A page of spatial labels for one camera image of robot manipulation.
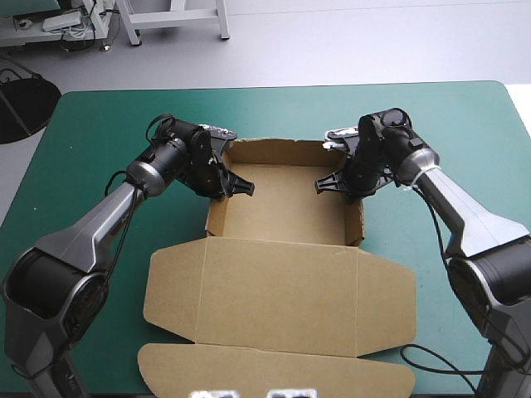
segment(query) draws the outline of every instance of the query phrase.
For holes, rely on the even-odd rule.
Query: brown cardboard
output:
[[[209,235],[326,245],[362,241],[362,202],[315,193],[315,180],[340,167],[341,153],[325,151],[319,141],[259,139],[236,142],[227,157],[232,170],[256,189],[253,197],[214,201]]]
[[[341,154],[321,142],[237,142],[231,169],[253,197],[212,201],[206,239],[158,250],[144,316],[196,344],[148,344],[139,366],[160,398],[317,388],[329,397],[408,397],[406,366],[356,357],[415,336],[415,278],[357,247],[361,201],[315,194]]]
[[[158,250],[144,317],[189,340],[357,357],[415,336],[415,279],[358,248],[208,237]]]
[[[415,383],[411,370],[391,363],[201,344],[148,344],[139,366],[159,398],[214,390],[266,398],[273,388],[314,388],[322,398],[406,398]]]

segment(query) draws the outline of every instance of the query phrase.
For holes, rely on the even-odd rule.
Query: silver robot arm segment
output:
[[[347,154],[317,192],[374,195],[389,182],[414,185],[451,232],[448,277],[481,335],[492,344],[478,395],[531,396],[531,236],[487,211],[439,167],[439,155],[401,109],[363,116],[357,128],[329,131],[325,147]]]
[[[123,172],[125,181],[73,226],[39,239],[3,280],[5,352],[37,398],[89,396],[68,351],[105,303],[119,253],[112,254],[112,243],[142,202],[176,179],[205,197],[254,191],[223,162],[234,132],[170,114],[149,127],[157,123],[152,138],[146,132],[149,146]]]

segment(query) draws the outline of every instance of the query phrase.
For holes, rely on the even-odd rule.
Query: green table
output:
[[[441,155],[448,175],[491,211],[531,226],[531,140],[500,83],[82,92],[65,95],[59,103],[0,229],[0,272],[41,235],[70,225],[101,198],[110,174],[146,147],[144,129],[158,114],[173,112],[228,127],[241,138],[321,139],[327,129],[356,124],[362,114],[395,106],[409,112],[417,132]],[[146,342],[176,340],[142,316],[149,256],[201,238],[207,206],[208,200],[175,183],[136,213],[110,299],[74,350],[91,391],[148,391],[137,351]],[[365,210],[363,248],[417,274],[417,342],[464,369],[481,368],[489,346],[451,292],[426,205],[390,185],[365,200]],[[0,306],[0,323],[4,317]],[[368,357],[401,361],[396,349]],[[4,359],[0,391],[25,391]],[[416,392],[468,390],[457,376],[418,372]]]

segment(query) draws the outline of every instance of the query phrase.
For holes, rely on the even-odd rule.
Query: wire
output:
[[[447,272],[449,272],[449,265],[448,265],[448,261],[446,260],[446,255],[445,255],[445,249],[444,249],[444,244],[442,242],[442,234],[441,234],[441,228],[439,226],[439,221],[437,220],[437,217],[436,217],[436,213],[435,213],[435,210],[433,208],[433,205],[427,200],[426,198],[426,195],[424,195],[424,193],[418,188],[418,187],[414,187],[412,186],[412,190],[419,196],[422,198],[422,200],[426,203],[427,207],[428,207],[428,210],[430,211],[430,214],[431,214],[431,218],[433,220],[433,225],[436,229],[436,234],[437,234],[437,242],[439,244],[439,251],[440,251],[440,254],[441,254],[441,259],[442,259],[442,263],[444,264],[445,266],[445,269]],[[496,350],[496,352],[502,357],[502,359],[504,360],[504,362],[506,364],[509,364],[508,367],[506,368],[501,368],[501,369],[489,369],[489,370],[481,370],[481,371],[462,371],[461,369],[459,369],[457,366],[455,366],[454,364],[452,364],[450,361],[448,361],[447,359],[445,359],[442,355],[430,350],[429,348],[427,347],[423,347],[419,344],[406,344],[404,346],[402,346],[400,348],[400,356],[402,357],[402,359],[407,363],[409,364],[410,366],[413,366],[417,369],[420,369],[420,370],[423,370],[423,371],[429,371],[431,373],[439,373],[439,374],[443,374],[443,375],[457,375],[457,376],[460,376],[465,382],[466,384],[469,386],[469,388],[474,392],[474,395],[475,396],[479,396],[478,395],[478,391],[475,389],[474,385],[471,383],[470,379],[466,376],[466,375],[484,375],[484,374],[487,374],[487,373],[496,373],[496,372],[504,372],[504,371],[516,371],[518,372],[520,375],[523,375],[523,376],[531,376],[531,373],[527,373],[525,371],[522,371],[521,369],[519,369],[520,367],[524,366],[525,363],[527,362],[527,360],[530,358],[530,353],[529,352],[526,352],[511,336],[509,336],[505,331],[501,330],[500,328],[498,328],[498,326],[496,324],[494,324],[490,319],[489,317],[484,314],[483,312],[481,312],[475,305],[473,305],[472,303],[468,303],[466,301],[466,299],[464,297],[460,297],[460,299],[466,303],[468,305],[469,308],[473,308],[492,328],[494,328],[498,333],[500,333],[501,336],[503,336],[521,355],[522,355],[522,359],[520,360],[520,362],[518,362],[516,365],[511,365],[511,359],[508,358],[506,352],[503,350],[503,349],[499,349],[498,346],[494,345],[494,349]],[[419,350],[422,350],[424,352],[427,352],[429,353],[430,355],[436,357],[437,359],[443,361],[446,365],[448,365],[449,367],[451,367],[451,371],[448,371],[448,370],[444,370],[444,369],[437,369],[437,368],[433,368],[433,367],[428,367],[428,366],[423,366],[419,363],[416,363],[414,361],[412,361],[411,359],[409,359],[407,356],[406,356],[406,349],[408,348],[416,348],[416,349],[419,349]]]
[[[107,12],[112,12],[113,14],[118,14],[118,29],[116,29],[116,33],[114,34],[114,36],[111,39],[110,43],[107,43],[108,46],[112,46],[114,44],[114,40],[116,40],[116,37],[118,37],[118,35],[119,35],[119,29],[120,29],[120,26],[121,26],[122,17],[121,17],[121,15],[120,15],[118,10],[105,10],[104,12],[102,12],[102,14],[105,14]]]
[[[72,28],[72,27],[60,30],[60,31],[62,31],[62,35],[61,35],[61,39],[59,41],[59,46],[61,47],[62,50],[66,51],[66,52],[84,51],[84,50],[88,50],[89,48],[91,48],[95,44],[95,42],[96,42],[96,29],[95,29],[94,23],[92,23],[92,19],[91,19],[95,8],[96,8],[96,0],[92,0],[92,8],[91,8],[91,10],[89,12],[89,15],[88,15],[88,17],[84,17],[84,20],[83,20],[83,25],[85,26],[83,31],[77,31],[77,28]],[[92,40],[90,41],[90,43],[88,45],[86,44],[86,40],[83,40],[83,46],[81,46],[79,48],[74,48],[74,47],[69,48],[68,46],[65,46],[66,41],[64,39],[65,39],[65,34],[66,33],[68,33],[71,37],[73,37],[75,39],[82,40],[82,39],[84,39],[86,37],[86,31],[88,30],[89,24],[90,24],[90,27],[92,28]]]
[[[430,354],[430,355],[436,357],[437,359],[443,361],[446,365],[451,367],[453,369],[453,371],[445,371],[443,369],[436,369],[434,367],[423,366],[423,365],[420,365],[420,364],[418,364],[416,362],[413,362],[408,357],[406,357],[406,354],[404,353],[408,348],[417,348],[419,350],[427,352],[428,354]],[[439,355],[436,352],[430,350],[429,348],[420,346],[418,344],[406,344],[406,345],[400,347],[400,356],[402,357],[402,359],[408,365],[416,367],[417,369],[421,369],[423,371],[429,371],[431,373],[439,373],[439,374],[442,374],[442,375],[458,375],[458,376],[460,376],[466,382],[466,384],[468,384],[468,387],[470,387],[470,389],[474,392],[474,396],[478,396],[478,391],[476,390],[476,388],[472,384],[472,381],[470,381],[470,379],[466,375],[482,375],[482,374],[484,374],[483,371],[462,371],[460,368],[458,368],[456,365],[454,365],[453,363],[448,361],[442,355]]]
[[[16,71],[14,71],[13,69],[11,69],[11,68],[4,68],[4,69],[0,70],[0,83],[7,83],[8,81],[10,81],[9,78],[7,78],[5,81],[2,81],[2,79],[1,79],[1,78],[2,78],[2,74],[4,74],[5,72],[11,72],[11,73],[13,73],[18,79],[20,79],[20,80],[22,79],[22,76],[20,76],[20,74],[17,73]]]
[[[433,206],[431,205],[431,203],[427,200],[427,198],[424,195],[424,193],[422,193],[422,191],[419,188],[412,186],[412,190],[415,191],[415,193],[419,197],[421,197],[422,200],[428,206],[428,210],[430,211],[431,219],[433,220],[433,225],[435,226],[435,231],[437,233],[437,241],[439,242],[439,252],[441,254],[442,264],[444,264],[445,265],[445,269],[448,270],[448,261],[446,261],[445,246],[444,246],[444,244],[442,242],[441,227],[439,226],[439,221],[437,220],[437,216],[435,214],[435,210],[433,209]]]

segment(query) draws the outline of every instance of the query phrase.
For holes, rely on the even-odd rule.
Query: box lid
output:
[[[357,357],[415,336],[415,277],[347,246],[209,237],[158,250],[149,322],[198,343]]]
[[[159,398],[219,390],[266,398],[279,388],[312,388],[323,398],[408,398],[415,384],[403,365],[201,344],[145,345],[139,368]]]
[[[256,185],[253,197],[213,200],[209,235],[253,240],[359,245],[361,201],[315,191],[315,180],[340,168],[344,155],[320,141],[264,138],[236,141],[227,151],[233,172]]]

